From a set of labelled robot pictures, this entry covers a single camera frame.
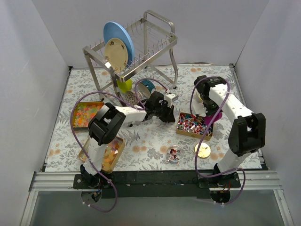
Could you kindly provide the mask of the tin of lollipop candies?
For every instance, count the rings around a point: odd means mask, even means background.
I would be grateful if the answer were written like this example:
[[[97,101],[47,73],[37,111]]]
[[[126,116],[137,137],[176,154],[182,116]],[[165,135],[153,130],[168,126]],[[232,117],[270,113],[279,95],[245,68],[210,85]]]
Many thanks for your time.
[[[176,134],[201,139],[206,129],[207,124],[205,124],[204,117],[193,117],[188,113],[180,113]]]

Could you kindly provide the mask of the magenta plastic scoop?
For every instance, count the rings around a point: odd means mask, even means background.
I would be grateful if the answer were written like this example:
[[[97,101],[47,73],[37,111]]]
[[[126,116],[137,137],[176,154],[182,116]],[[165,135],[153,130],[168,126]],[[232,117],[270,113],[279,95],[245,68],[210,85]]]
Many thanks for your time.
[[[204,122],[206,125],[209,125],[210,124],[210,121],[213,119],[213,123],[220,120],[222,118],[222,112],[219,112],[215,117],[214,115],[211,115],[211,116],[206,116],[204,118]]]

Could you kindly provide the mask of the clear glass jar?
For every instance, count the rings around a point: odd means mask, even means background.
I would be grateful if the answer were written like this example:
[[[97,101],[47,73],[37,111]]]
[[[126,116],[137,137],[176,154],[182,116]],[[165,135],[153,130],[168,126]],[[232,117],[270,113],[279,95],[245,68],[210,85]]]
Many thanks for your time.
[[[170,164],[178,164],[184,156],[184,150],[178,145],[168,147],[166,158]]]

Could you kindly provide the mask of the steel dish rack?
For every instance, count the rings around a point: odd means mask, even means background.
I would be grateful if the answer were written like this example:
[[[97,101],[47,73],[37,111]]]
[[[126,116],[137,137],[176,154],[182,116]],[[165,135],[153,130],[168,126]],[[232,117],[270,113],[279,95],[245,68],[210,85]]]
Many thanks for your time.
[[[152,10],[147,10],[144,12],[143,17],[132,22],[126,28],[121,25],[115,25],[115,27],[119,30],[126,31],[127,34],[125,36],[129,39],[129,41],[124,42],[125,44],[128,43],[129,53],[129,63],[126,64],[124,70],[115,72],[113,67],[107,63],[107,59],[104,57],[104,49],[108,39],[104,39],[104,41],[101,41],[94,47],[86,46],[83,48],[83,53],[96,89],[98,91],[104,91],[109,86],[112,86],[115,94],[121,97],[117,81],[126,82],[147,67],[159,74],[168,83],[172,84],[172,88],[176,89],[178,68],[173,54],[173,47],[177,44],[174,23]],[[155,60],[160,58],[167,51],[169,52],[174,69],[174,79],[170,79],[152,65]],[[100,65],[111,76],[111,82],[104,87],[100,87],[99,85],[92,62]]]

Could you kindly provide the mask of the tin of star candies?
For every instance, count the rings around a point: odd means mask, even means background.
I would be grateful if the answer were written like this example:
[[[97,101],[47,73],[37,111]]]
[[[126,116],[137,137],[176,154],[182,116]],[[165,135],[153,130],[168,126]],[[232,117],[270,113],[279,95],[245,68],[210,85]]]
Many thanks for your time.
[[[102,101],[80,102],[72,115],[72,128],[75,131],[88,131],[89,122],[103,105]]]

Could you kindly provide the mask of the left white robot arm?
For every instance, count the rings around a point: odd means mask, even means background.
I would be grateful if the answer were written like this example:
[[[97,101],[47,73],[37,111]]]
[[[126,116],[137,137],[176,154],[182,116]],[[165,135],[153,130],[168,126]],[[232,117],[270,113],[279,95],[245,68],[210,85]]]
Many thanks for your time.
[[[80,167],[84,183],[89,188],[96,188],[100,183],[99,173],[102,170],[105,149],[103,145],[112,143],[123,124],[143,122],[158,117],[162,122],[174,123],[173,102],[177,96],[172,93],[162,94],[154,91],[145,100],[126,106],[114,106],[105,103],[88,124],[88,145],[81,150],[86,161]]]

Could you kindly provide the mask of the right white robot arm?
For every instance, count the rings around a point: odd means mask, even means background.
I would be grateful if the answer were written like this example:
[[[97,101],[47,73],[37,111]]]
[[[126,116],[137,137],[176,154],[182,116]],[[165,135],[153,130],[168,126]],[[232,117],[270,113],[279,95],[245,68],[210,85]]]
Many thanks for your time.
[[[238,170],[240,164],[251,154],[265,146],[266,118],[254,113],[230,92],[230,84],[220,76],[199,76],[194,89],[200,94],[206,109],[205,123],[210,127],[221,113],[229,119],[232,127],[228,137],[229,149],[214,166],[213,183],[226,186],[229,174]]]

